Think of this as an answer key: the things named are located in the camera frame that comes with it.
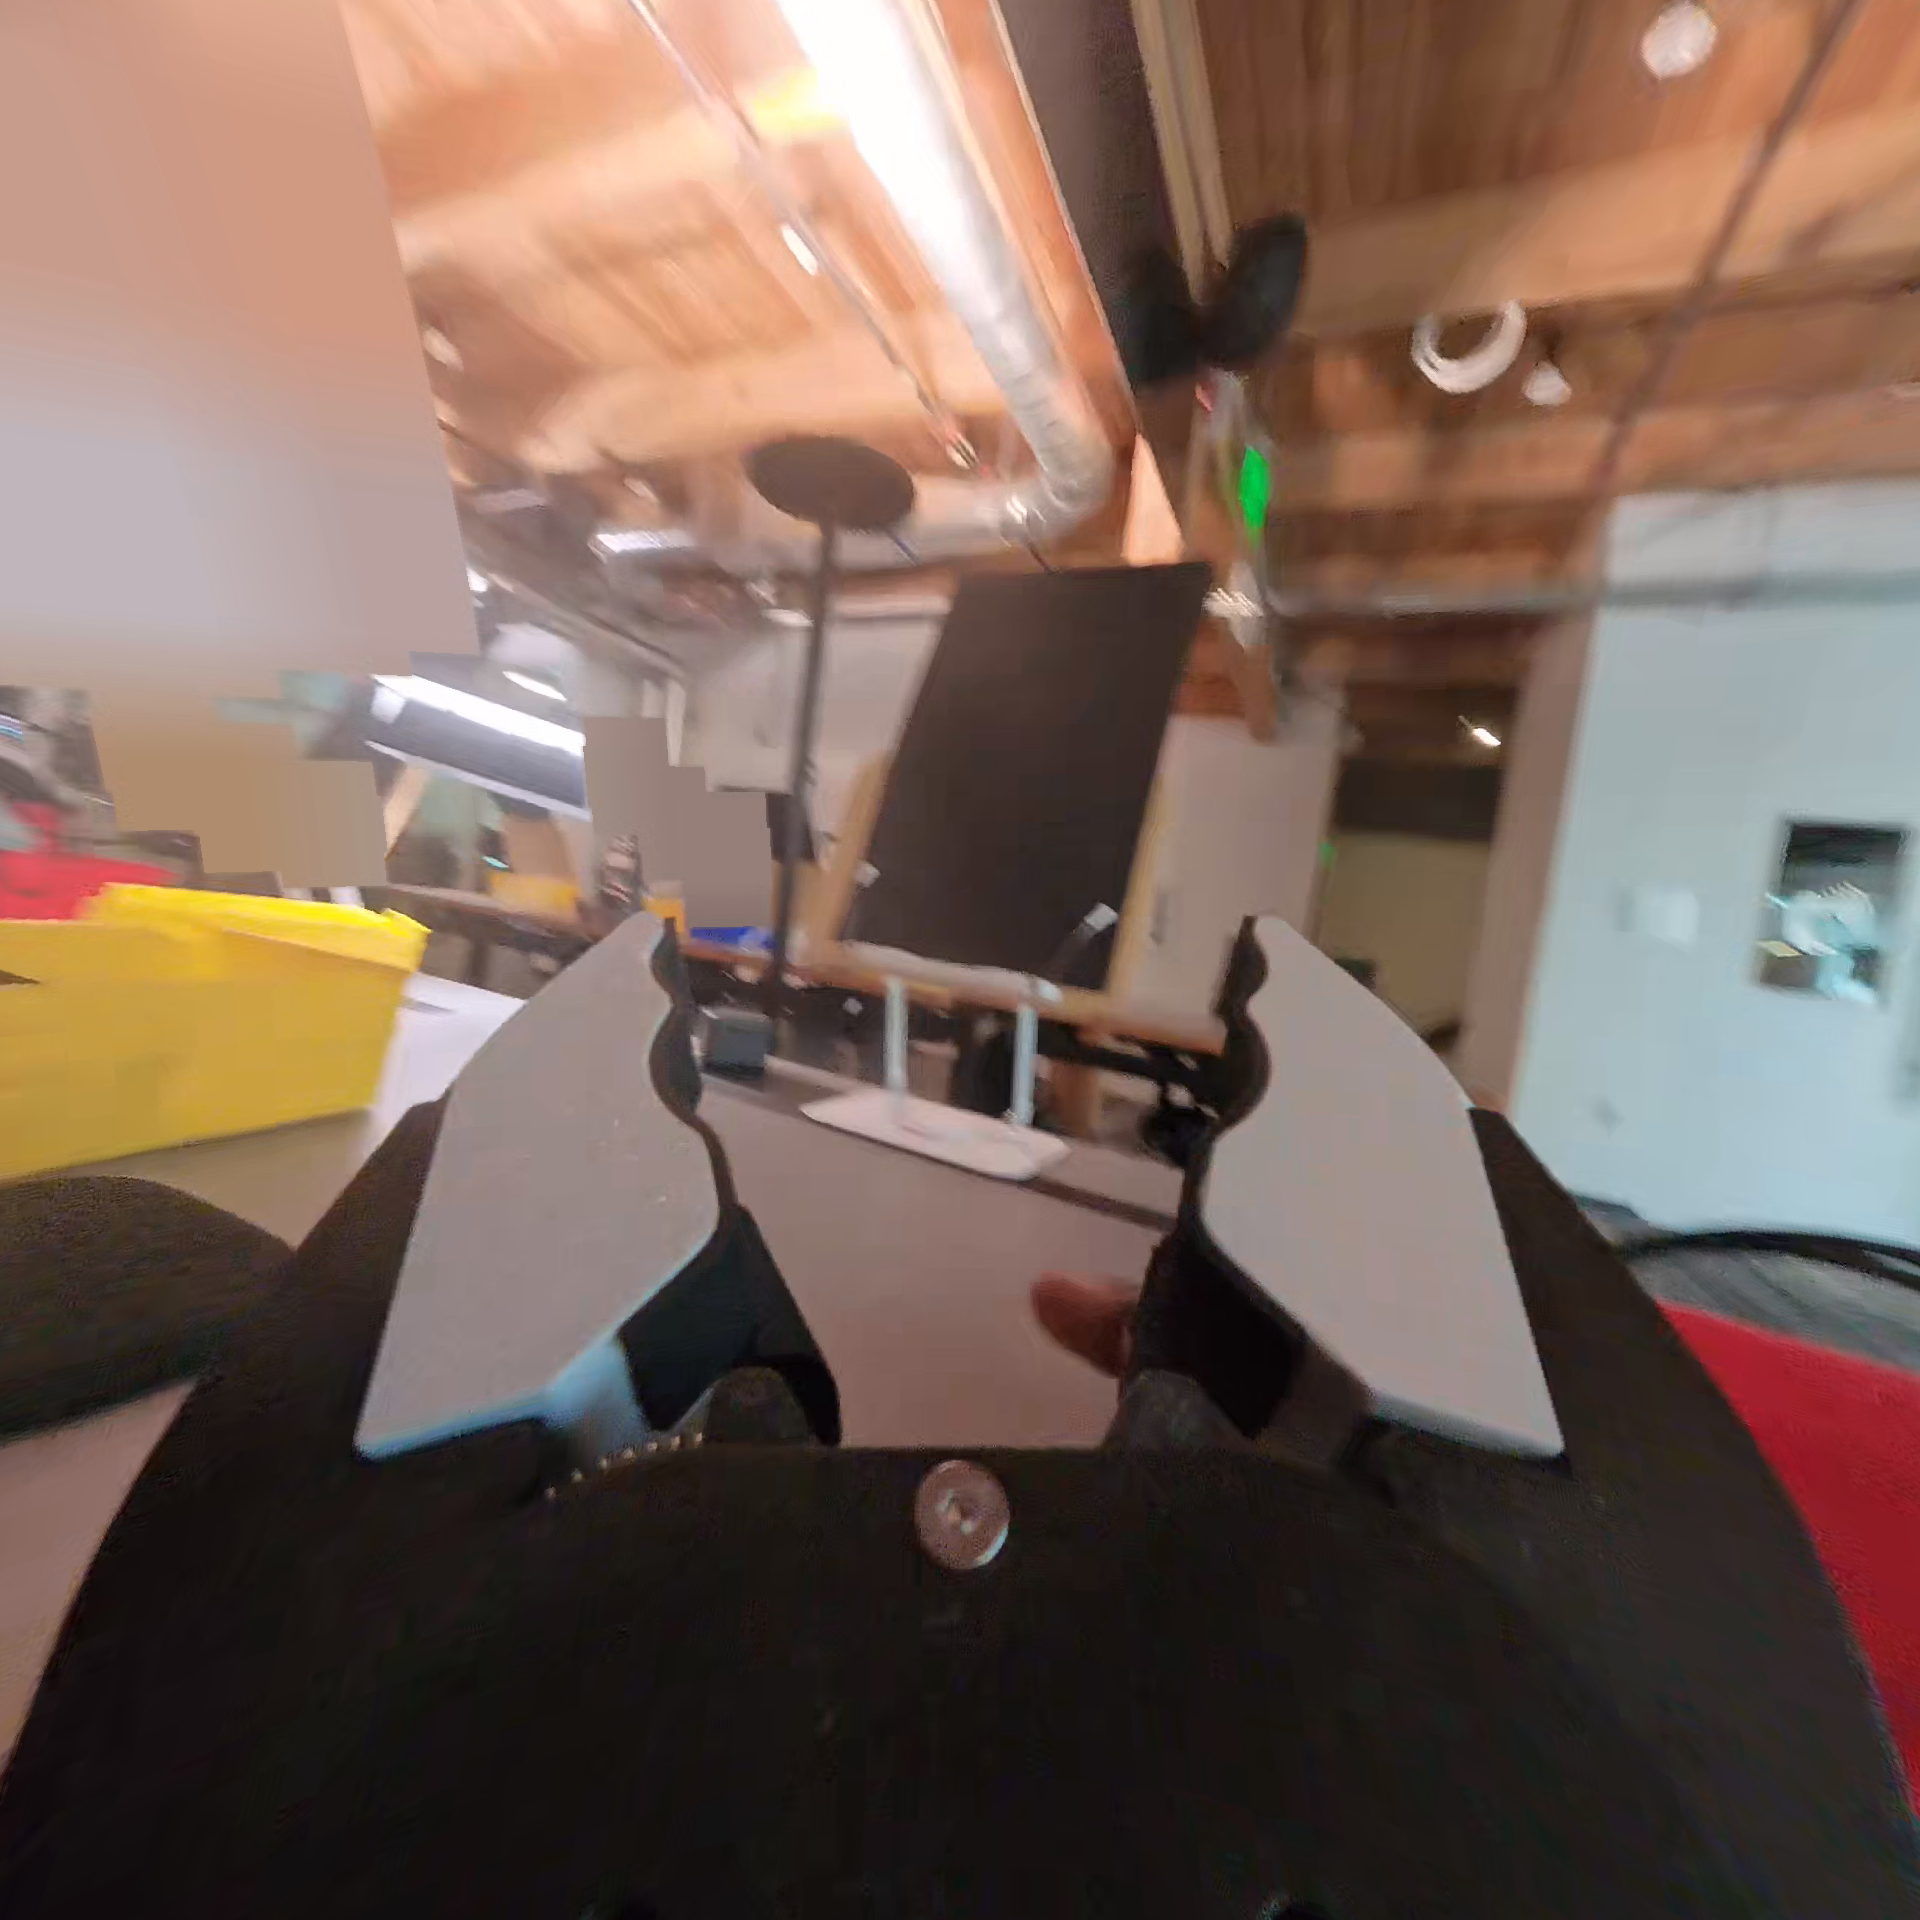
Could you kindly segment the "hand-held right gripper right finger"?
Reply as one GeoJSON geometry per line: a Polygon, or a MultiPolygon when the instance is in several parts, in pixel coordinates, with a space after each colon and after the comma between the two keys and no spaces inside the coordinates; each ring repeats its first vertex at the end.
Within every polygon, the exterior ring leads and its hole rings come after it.
{"type": "Polygon", "coordinates": [[[1417,1034],[1283,920],[1247,920],[1223,1021],[1253,1089],[1190,1200],[1253,1306],[1392,1424],[1528,1460],[1566,1439],[1471,1105],[1417,1034]]]}

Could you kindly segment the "person's right hand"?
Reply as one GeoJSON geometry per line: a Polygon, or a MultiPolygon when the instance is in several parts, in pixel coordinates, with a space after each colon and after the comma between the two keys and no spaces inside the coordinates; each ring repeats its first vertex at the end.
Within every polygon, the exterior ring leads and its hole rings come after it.
{"type": "Polygon", "coordinates": [[[1028,1304],[1039,1330],[1067,1355],[1104,1378],[1127,1378],[1136,1349],[1141,1285],[1108,1279],[1045,1274],[1028,1304]]]}

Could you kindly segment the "white door with window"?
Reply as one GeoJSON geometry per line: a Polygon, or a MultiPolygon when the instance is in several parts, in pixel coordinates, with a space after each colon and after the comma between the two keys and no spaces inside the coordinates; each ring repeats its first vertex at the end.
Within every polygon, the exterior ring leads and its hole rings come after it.
{"type": "Polygon", "coordinates": [[[1915,1234],[1915,747],[1808,713],[1767,743],[1734,909],[1736,1217],[1915,1234]]]}

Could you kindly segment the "black round-top pole stand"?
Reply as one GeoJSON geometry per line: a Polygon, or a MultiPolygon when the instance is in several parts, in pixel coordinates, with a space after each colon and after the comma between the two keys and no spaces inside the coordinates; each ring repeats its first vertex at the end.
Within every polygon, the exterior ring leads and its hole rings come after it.
{"type": "Polygon", "coordinates": [[[907,471],[884,453],[851,440],[791,437],[757,448],[747,463],[758,496],[817,537],[806,587],[806,644],[791,728],[789,787],[780,811],[774,924],[758,1009],[776,1021],[796,929],[805,828],[813,785],[813,753],[825,690],[825,626],[840,535],[889,537],[911,514],[916,492],[907,471]]]}

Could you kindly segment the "white metal stand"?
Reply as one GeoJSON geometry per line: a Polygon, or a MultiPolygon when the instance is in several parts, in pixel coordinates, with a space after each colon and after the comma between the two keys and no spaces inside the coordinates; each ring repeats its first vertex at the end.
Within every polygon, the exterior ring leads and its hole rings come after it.
{"type": "Polygon", "coordinates": [[[881,978],[881,1079],[875,1089],[823,1096],[805,1103],[799,1115],[839,1137],[889,1145],[923,1162],[936,1162],[1001,1184],[1033,1184],[1060,1167],[1067,1141],[1035,1125],[1039,1018],[1064,1003],[1064,991],[1031,973],[969,970],[907,955],[887,964],[881,978]],[[990,985],[1012,995],[1015,1064],[1011,1105],[1003,1114],[963,1111],[913,1096],[907,1087],[907,995],[913,988],[944,991],[990,985]]]}

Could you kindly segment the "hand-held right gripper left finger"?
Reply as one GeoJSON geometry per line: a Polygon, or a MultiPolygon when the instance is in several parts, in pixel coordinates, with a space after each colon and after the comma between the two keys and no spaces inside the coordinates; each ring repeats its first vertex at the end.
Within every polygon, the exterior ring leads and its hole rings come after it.
{"type": "Polygon", "coordinates": [[[353,1432],[387,1459],[539,1424],[575,1459],[649,1423],[621,1330],[718,1234],[669,1064],[672,925],[637,914],[527,1000],[446,1092],[353,1432]]]}

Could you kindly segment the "black softbox light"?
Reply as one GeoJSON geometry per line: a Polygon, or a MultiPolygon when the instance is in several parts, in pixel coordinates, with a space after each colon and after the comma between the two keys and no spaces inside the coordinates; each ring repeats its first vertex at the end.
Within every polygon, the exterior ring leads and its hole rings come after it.
{"type": "Polygon", "coordinates": [[[375,677],[371,753],[486,789],[499,800],[589,818],[585,735],[420,677],[375,677]]]}

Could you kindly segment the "yellow plastic bin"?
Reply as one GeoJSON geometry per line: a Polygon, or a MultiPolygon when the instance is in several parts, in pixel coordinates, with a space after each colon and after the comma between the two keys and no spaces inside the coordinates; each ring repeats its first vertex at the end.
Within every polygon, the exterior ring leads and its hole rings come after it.
{"type": "Polygon", "coordinates": [[[428,929],[391,909],[109,885],[1,924],[1,1175],[367,1109],[428,929]]]}

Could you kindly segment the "black textured pad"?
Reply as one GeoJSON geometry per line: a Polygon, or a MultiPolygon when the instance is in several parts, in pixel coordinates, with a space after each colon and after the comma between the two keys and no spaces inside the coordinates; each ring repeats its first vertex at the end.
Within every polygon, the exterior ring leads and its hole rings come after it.
{"type": "Polygon", "coordinates": [[[289,1257],[280,1236],[165,1184],[6,1184],[5,1445],[195,1383],[289,1257]]]}

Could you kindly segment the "black round wall speaker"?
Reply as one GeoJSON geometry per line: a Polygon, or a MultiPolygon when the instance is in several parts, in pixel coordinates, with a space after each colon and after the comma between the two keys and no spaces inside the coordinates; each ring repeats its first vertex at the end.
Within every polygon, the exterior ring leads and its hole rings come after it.
{"type": "Polygon", "coordinates": [[[1192,295],[1171,251],[1134,253],[1119,279],[1118,348],[1134,393],[1255,371],[1297,314],[1309,261],[1301,212],[1268,215],[1233,234],[1208,288],[1192,295]]]}

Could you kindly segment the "black panel wooden board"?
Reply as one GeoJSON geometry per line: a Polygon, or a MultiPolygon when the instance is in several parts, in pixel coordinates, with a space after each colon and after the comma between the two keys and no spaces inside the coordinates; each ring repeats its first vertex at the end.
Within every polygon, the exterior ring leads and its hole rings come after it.
{"type": "Polygon", "coordinates": [[[955,587],[805,959],[864,944],[1104,993],[1214,571],[979,571],[955,587]]]}

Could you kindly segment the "long ceiling light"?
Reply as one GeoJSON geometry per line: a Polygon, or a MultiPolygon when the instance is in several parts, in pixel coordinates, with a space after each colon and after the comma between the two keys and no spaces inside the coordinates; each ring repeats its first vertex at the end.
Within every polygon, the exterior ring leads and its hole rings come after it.
{"type": "Polygon", "coordinates": [[[776,12],[980,359],[1043,353],[1021,253],[929,8],[780,3],[776,12]]]}

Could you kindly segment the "silver ventilation duct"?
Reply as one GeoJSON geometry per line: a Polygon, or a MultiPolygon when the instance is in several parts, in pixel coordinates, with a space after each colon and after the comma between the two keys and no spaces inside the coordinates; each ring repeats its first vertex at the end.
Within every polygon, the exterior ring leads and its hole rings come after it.
{"type": "Polygon", "coordinates": [[[1016,481],[932,483],[929,506],[910,514],[905,540],[947,559],[1067,535],[1105,500],[1115,455],[1016,249],[996,226],[907,228],[1005,403],[1033,471],[1016,481]]]}

